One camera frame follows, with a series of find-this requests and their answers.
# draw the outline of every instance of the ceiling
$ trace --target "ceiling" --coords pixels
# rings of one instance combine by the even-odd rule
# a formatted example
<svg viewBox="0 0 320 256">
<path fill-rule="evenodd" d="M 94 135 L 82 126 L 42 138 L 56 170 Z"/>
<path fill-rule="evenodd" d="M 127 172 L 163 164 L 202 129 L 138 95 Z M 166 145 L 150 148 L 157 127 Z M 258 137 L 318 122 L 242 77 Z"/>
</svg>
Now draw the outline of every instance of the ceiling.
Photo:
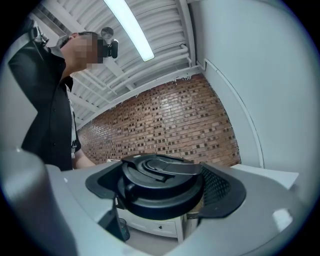
<svg viewBox="0 0 320 256">
<path fill-rule="evenodd" d="M 118 58 L 72 75 L 69 94 L 76 123 L 82 127 L 117 99 L 136 95 L 146 83 L 195 64 L 192 25 L 186 0 L 125 0 L 144 32 L 155 58 L 143 62 L 134 44 L 103 0 L 46 0 L 39 14 L 61 34 L 114 30 L 119 41 Z"/>
</svg>

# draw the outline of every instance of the black lid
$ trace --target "black lid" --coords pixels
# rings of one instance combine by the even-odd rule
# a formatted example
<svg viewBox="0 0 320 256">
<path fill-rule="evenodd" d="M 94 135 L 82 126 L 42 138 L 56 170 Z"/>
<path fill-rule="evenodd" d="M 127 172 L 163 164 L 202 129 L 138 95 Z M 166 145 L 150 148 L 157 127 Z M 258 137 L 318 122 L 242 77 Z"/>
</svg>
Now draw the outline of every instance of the black lid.
<svg viewBox="0 0 320 256">
<path fill-rule="evenodd" d="M 119 197 L 140 217 L 175 218 L 201 199 L 204 184 L 199 164 L 160 154 L 132 155 L 122 161 Z"/>
</svg>

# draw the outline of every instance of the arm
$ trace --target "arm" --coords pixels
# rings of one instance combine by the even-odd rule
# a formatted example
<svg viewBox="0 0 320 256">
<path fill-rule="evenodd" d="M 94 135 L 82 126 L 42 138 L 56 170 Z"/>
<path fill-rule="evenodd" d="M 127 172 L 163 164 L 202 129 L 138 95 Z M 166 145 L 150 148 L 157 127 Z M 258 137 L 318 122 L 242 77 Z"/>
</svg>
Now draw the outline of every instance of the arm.
<svg viewBox="0 0 320 256">
<path fill-rule="evenodd" d="M 95 164 L 88 157 L 86 157 L 82 149 L 79 149 L 77 152 L 75 152 L 74 156 L 74 159 L 72 159 L 72 165 L 74 169 L 95 166 Z"/>
</svg>

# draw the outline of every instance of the white cabinet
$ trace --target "white cabinet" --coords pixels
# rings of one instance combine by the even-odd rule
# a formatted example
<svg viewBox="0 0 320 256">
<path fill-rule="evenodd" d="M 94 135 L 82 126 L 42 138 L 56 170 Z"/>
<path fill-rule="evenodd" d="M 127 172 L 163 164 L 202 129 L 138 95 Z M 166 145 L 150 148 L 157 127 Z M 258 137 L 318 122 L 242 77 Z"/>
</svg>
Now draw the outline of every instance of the white cabinet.
<svg viewBox="0 0 320 256">
<path fill-rule="evenodd" d="M 117 209 L 119 218 L 126 221 L 127 225 L 154 235 L 177 238 L 179 243 L 184 240 L 183 221 L 184 216 L 167 220 L 152 220 L 141 218 L 128 210 Z"/>
</svg>

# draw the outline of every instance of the person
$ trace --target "person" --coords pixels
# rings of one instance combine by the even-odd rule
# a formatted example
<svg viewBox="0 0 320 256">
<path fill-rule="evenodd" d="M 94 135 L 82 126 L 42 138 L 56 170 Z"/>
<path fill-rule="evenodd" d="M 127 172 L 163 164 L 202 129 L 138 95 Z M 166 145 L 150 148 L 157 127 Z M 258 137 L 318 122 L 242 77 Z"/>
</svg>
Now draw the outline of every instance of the person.
<svg viewBox="0 0 320 256">
<path fill-rule="evenodd" d="M 19 35 L 29 31 L 32 22 L 28 19 Z M 67 90 L 73 87 L 71 74 L 103 61 L 99 53 L 100 39 L 102 37 L 94 32 L 73 33 L 61 47 L 52 48 L 31 40 L 8 63 L 17 83 L 38 112 L 22 149 L 61 171 L 95 165 L 81 149 Z"/>
</svg>

